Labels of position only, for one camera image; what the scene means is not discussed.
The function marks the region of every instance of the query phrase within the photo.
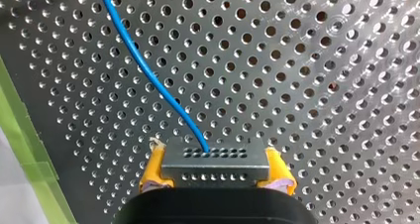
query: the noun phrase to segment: white surface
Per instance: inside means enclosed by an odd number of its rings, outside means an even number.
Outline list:
[[[34,190],[0,128],[0,223],[48,224]]]

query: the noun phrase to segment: blue cable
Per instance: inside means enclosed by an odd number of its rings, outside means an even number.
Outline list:
[[[198,142],[203,149],[203,152],[208,153],[209,147],[207,145],[206,140],[203,137],[203,134],[198,129],[197,125],[195,125],[194,121],[189,117],[189,115],[185,112],[185,110],[176,102],[176,100],[170,95],[170,93],[164,88],[164,86],[158,81],[155,77],[152,70],[149,68],[148,64],[146,63],[145,59],[136,49],[136,46],[133,43],[129,33],[127,32],[126,28],[121,23],[120,16],[118,15],[117,10],[115,9],[114,5],[112,5],[111,0],[103,0],[105,7],[108,10],[109,15],[111,16],[112,22],[114,23],[115,28],[117,29],[118,33],[120,34],[121,38],[124,41],[127,49],[130,51],[130,54],[142,69],[143,73],[149,79],[149,81],[155,86],[157,91],[163,96],[163,98],[172,106],[173,109],[183,118],[186,122],[188,127],[192,130],[195,137],[197,138]]]

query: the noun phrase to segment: metal panel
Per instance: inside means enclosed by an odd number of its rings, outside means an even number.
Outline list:
[[[420,221],[419,0],[114,3],[205,137],[279,148],[320,223]],[[149,137],[190,131],[101,0],[0,0],[0,19],[0,54],[76,219],[111,222]]]

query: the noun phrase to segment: perforated metal sheet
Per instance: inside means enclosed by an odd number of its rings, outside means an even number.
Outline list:
[[[205,137],[283,152],[320,223],[419,223],[419,0],[113,0]],[[80,223],[192,139],[101,0],[0,0],[0,54]]]

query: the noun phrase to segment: yellow clamp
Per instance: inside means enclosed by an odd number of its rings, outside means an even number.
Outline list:
[[[140,190],[142,190],[143,184],[147,181],[154,181],[162,185],[175,187],[172,179],[163,179],[160,177],[160,166],[164,156],[164,148],[165,144],[161,142],[152,148],[151,158],[140,180]],[[257,187],[264,187],[278,179],[287,178],[293,181],[293,185],[287,188],[287,194],[292,195],[297,186],[297,182],[281,158],[280,152],[273,147],[269,147],[265,149],[265,153],[269,163],[268,180],[259,181]]]
[[[293,181],[293,185],[287,187],[287,194],[293,195],[294,189],[296,189],[297,186],[297,181],[281,158],[280,152],[274,147],[269,147],[265,149],[265,153],[269,164],[268,180],[259,181],[257,187],[265,187],[276,180],[287,178]]]

